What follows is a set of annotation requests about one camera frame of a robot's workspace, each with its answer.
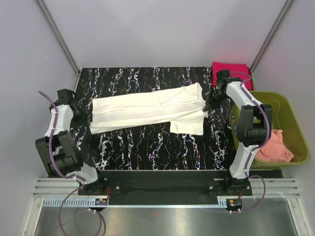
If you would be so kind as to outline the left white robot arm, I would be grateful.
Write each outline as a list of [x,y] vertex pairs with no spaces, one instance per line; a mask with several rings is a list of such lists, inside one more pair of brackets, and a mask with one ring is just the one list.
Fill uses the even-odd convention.
[[83,155],[70,134],[71,125],[86,123],[87,116],[77,107],[74,91],[57,91],[54,102],[44,92],[40,95],[50,102],[51,120],[44,137],[35,141],[35,147],[49,176],[74,179],[85,191],[97,195],[106,190],[106,182],[100,179],[99,171],[83,161]]

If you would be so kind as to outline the white t shirt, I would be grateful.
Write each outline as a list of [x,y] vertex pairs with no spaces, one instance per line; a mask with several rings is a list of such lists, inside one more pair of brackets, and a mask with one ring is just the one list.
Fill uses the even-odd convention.
[[205,100],[199,83],[180,88],[93,99],[90,131],[170,123],[170,132],[203,135]]

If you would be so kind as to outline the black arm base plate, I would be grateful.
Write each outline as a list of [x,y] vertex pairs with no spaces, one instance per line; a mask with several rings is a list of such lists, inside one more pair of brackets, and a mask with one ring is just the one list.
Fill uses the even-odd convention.
[[245,197],[247,195],[210,194],[228,175],[226,170],[159,170],[159,171],[99,171],[102,180],[100,192],[79,190],[81,196],[105,196],[126,199],[202,199],[210,197]]

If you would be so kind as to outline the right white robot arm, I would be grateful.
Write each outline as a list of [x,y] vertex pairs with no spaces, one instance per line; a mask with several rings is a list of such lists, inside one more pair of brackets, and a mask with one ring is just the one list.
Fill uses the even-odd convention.
[[257,152],[271,137],[272,106],[258,101],[246,88],[245,81],[236,75],[229,70],[217,72],[217,84],[210,91],[203,108],[208,113],[230,98],[240,111],[236,126],[238,148],[234,161],[228,175],[217,187],[210,189],[210,194],[251,195],[250,166]]

